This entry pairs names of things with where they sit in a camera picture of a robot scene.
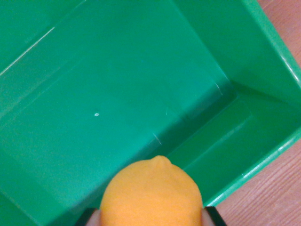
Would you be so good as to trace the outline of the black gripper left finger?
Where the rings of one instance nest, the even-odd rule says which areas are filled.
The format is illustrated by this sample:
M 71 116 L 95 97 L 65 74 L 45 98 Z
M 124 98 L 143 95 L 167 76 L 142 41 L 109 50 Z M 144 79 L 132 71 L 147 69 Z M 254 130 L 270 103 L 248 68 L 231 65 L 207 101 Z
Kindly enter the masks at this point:
M 100 226 L 100 210 L 87 208 L 75 223 L 75 226 Z

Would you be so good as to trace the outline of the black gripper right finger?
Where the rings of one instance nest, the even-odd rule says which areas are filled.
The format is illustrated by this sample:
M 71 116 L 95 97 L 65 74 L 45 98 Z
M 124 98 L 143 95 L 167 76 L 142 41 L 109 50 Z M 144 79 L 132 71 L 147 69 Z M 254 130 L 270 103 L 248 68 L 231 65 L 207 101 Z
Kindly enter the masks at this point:
M 202 226 L 227 226 L 218 210 L 214 206 L 206 206 L 202 209 L 201 214 Z

